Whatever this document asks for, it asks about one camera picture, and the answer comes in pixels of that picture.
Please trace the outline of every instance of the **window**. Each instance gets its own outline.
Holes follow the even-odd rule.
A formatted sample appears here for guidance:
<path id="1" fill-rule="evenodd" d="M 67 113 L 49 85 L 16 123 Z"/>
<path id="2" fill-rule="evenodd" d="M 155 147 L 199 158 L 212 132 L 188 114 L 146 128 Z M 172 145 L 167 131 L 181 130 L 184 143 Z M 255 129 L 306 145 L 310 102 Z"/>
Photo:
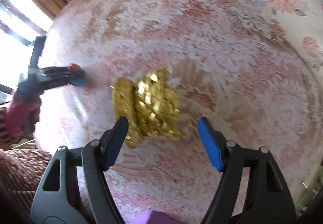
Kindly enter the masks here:
<path id="1" fill-rule="evenodd" d="M 12 13 L 13 8 L 3 4 L 12 4 L 15 14 Z M 32 22 L 33 28 L 25 23 L 26 19 Z M 31 0 L 1 0 L 0 84 L 13 89 L 17 87 L 19 75 L 28 71 L 33 51 L 32 42 L 37 36 L 46 33 L 52 24 L 53 21 Z"/>
<path id="2" fill-rule="evenodd" d="M 12 95 L 9 95 L 0 91 L 0 104 L 9 102 L 11 100 L 12 100 Z"/>

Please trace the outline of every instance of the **pink glove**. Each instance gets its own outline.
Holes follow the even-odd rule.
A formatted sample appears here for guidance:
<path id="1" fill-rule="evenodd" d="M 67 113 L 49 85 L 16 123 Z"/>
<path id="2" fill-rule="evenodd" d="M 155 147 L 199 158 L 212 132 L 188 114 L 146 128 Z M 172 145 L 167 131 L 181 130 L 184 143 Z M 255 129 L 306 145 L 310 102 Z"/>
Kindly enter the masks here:
<path id="1" fill-rule="evenodd" d="M 22 132 L 32 133 L 36 122 L 39 122 L 40 106 L 41 99 L 39 96 L 33 100 L 24 101 L 15 93 L 4 116 L 4 123 L 9 136 L 16 137 Z"/>

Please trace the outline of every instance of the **crumpled gold wrapper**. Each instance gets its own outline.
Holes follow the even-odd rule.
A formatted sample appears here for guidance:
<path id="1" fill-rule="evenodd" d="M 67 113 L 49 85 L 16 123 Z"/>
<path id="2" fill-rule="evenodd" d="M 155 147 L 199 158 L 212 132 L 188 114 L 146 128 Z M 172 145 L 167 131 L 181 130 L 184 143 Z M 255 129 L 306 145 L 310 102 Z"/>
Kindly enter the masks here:
<path id="1" fill-rule="evenodd" d="M 166 81 L 164 67 L 141 77 L 137 83 L 119 78 L 111 86 L 116 119 L 125 116 L 129 121 L 125 140 L 128 147 L 137 147 L 146 136 L 182 139 L 173 124 L 179 116 L 179 99 Z"/>

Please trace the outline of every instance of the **purple object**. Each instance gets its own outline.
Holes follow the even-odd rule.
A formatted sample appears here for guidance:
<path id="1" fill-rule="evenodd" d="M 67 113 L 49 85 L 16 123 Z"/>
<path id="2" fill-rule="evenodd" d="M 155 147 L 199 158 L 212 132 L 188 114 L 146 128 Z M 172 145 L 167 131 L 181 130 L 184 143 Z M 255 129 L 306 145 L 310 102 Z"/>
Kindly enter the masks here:
<path id="1" fill-rule="evenodd" d="M 184 223 L 178 220 L 174 220 L 173 218 L 163 213 L 150 210 L 150 211 L 146 211 L 145 213 L 137 217 L 129 224 L 184 224 Z"/>

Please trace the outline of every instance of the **screw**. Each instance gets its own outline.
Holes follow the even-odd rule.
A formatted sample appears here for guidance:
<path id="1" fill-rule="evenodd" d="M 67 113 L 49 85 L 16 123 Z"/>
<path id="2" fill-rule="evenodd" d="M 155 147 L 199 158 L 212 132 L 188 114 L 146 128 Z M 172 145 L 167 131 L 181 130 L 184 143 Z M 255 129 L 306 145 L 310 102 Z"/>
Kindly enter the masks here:
<path id="1" fill-rule="evenodd" d="M 227 141 L 227 146 L 228 147 L 234 147 L 235 146 L 235 142 L 233 140 L 228 140 Z"/>
<path id="2" fill-rule="evenodd" d="M 262 147 L 260 148 L 260 151 L 261 151 L 262 153 L 266 154 L 266 153 L 268 153 L 268 152 L 269 152 L 269 149 L 268 149 L 268 148 L 266 148 L 265 146 L 262 146 Z"/>
<path id="3" fill-rule="evenodd" d="M 98 145 L 100 145 L 100 141 L 97 140 L 97 139 L 94 139 L 94 140 L 91 141 L 90 145 L 91 146 L 98 146 Z"/>
<path id="4" fill-rule="evenodd" d="M 66 146 L 60 146 L 57 151 L 58 152 L 64 152 L 66 150 Z"/>

